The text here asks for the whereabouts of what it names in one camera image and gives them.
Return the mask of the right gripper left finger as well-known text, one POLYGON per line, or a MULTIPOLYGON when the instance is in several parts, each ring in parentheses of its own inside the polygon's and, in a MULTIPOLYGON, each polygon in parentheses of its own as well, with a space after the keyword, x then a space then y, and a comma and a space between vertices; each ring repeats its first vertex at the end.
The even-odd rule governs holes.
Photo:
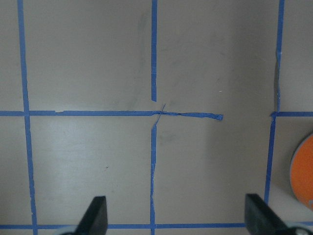
POLYGON ((96 196, 91 201, 77 226, 68 226, 57 231, 58 235, 105 235, 108 229, 107 201, 105 196, 96 196))

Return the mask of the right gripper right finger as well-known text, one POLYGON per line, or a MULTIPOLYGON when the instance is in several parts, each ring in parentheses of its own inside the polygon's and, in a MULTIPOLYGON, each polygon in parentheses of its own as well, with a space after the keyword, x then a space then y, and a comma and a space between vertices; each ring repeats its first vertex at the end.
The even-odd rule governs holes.
POLYGON ((251 235, 311 235, 303 225, 284 222, 255 193, 245 195, 245 226, 251 235))

